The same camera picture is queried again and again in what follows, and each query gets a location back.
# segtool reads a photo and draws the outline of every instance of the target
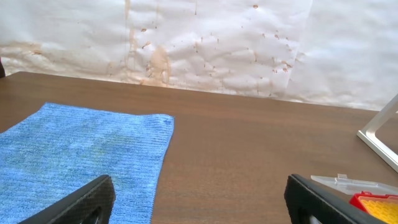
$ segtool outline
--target table surface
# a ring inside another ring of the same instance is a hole
[[[398,185],[356,136],[374,111],[20,72],[0,79],[0,132],[45,102],[175,117],[152,223],[289,223],[293,173]],[[397,132],[378,136],[398,149]]]

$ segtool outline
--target yellow content in box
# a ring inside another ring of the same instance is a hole
[[[361,200],[366,210],[374,217],[390,224],[398,224],[398,203]]]

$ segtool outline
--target towel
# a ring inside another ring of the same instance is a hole
[[[166,114],[44,104],[0,134],[0,223],[21,222],[108,174],[116,192],[110,223],[149,224],[173,130]]]

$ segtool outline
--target white stand leg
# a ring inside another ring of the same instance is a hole
[[[370,122],[359,130],[358,135],[386,163],[398,172],[398,155],[376,137],[376,131],[398,111],[398,95],[396,95]]]

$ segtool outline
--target transparent lid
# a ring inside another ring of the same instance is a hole
[[[377,182],[351,180],[345,174],[338,174],[337,177],[312,175],[311,179],[348,195],[359,194],[362,191],[371,192],[376,195],[398,195],[398,187]]]

